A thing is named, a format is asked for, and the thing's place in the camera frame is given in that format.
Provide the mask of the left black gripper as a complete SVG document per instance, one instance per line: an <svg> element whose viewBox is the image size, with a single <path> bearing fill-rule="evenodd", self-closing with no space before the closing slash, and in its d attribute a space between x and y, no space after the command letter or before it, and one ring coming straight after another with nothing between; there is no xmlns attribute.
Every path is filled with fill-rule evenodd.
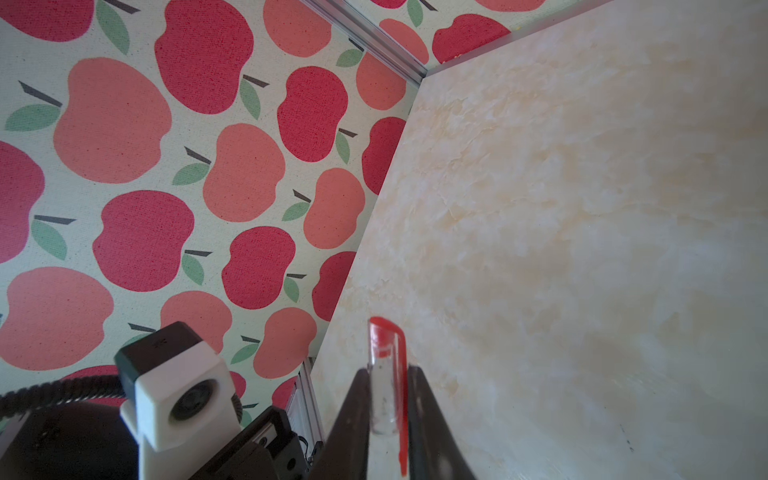
<svg viewBox="0 0 768 480"><path fill-rule="evenodd" d="M267 408L191 476L192 480L306 479L309 464L287 413Z"/></svg>

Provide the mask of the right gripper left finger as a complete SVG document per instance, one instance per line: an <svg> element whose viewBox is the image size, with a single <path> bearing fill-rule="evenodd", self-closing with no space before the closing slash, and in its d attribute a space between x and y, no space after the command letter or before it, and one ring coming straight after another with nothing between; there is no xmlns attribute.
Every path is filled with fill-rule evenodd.
<svg viewBox="0 0 768 480"><path fill-rule="evenodd" d="M309 480L367 478L371 418L367 369L356 372L333 428L309 471Z"/></svg>

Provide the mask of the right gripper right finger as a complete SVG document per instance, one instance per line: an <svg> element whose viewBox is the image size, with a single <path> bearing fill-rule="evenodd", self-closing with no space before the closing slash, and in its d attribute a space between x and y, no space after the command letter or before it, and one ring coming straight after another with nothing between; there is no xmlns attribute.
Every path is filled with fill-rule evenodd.
<svg viewBox="0 0 768 480"><path fill-rule="evenodd" d="M409 478L475 480L455 442L423 369L410 365L408 381Z"/></svg>

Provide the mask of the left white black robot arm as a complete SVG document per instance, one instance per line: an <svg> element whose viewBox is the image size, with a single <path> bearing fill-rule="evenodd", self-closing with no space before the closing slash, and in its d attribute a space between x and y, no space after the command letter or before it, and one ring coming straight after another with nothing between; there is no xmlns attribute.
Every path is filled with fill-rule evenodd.
<svg viewBox="0 0 768 480"><path fill-rule="evenodd" d="M310 470L287 414L269 407L208 460L172 453L147 473L114 406L68 404L9 422L3 479L305 479Z"/></svg>

